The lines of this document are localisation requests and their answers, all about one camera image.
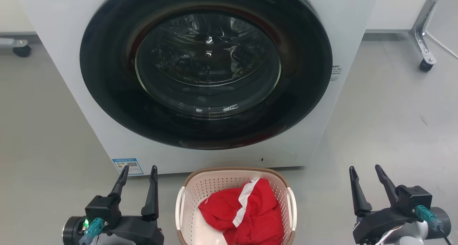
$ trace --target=laundry basket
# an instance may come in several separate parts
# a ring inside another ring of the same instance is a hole
[[[191,173],[180,189],[175,204],[175,224],[182,245],[226,244],[221,232],[209,226],[198,206],[212,193],[241,187],[254,178],[269,180],[281,206],[283,221],[282,245],[293,243],[296,230],[296,199],[288,182],[276,171],[253,167],[206,168]]]

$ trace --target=washing machine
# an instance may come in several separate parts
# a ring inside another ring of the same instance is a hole
[[[307,165],[375,2],[20,1],[130,175]]]

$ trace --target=caster wheel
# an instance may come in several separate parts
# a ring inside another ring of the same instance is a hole
[[[423,59],[422,62],[420,63],[419,68],[420,68],[420,71],[429,72],[432,66],[433,64],[429,64]]]
[[[13,48],[13,52],[19,57],[30,56],[30,51],[31,51],[31,48],[28,45],[23,46],[22,48]]]

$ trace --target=red cloth with white stripe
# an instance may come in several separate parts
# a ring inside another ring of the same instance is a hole
[[[264,178],[213,193],[199,209],[210,226],[223,232],[229,245],[282,243],[280,204]]]

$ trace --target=floor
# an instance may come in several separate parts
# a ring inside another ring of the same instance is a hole
[[[437,9],[430,33],[458,51],[458,5]],[[375,164],[394,184],[420,185],[458,226],[458,60],[430,39],[438,63],[403,35],[365,36],[313,163],[279,170],[298,205],[295,244],[354,244],[348,168],[354,165],[374,209],[388,207]],[[43,45],[29,58],[0,51],[0,237],[2,244],[60,244],[62,226],[84,215],[118,177]],[[178,244],[175,200],[186,174],[159,177],[159,226]],[[120,209],[138,215],[147,178],[130,178]],[[443,240],[426,244],[445,244]]]

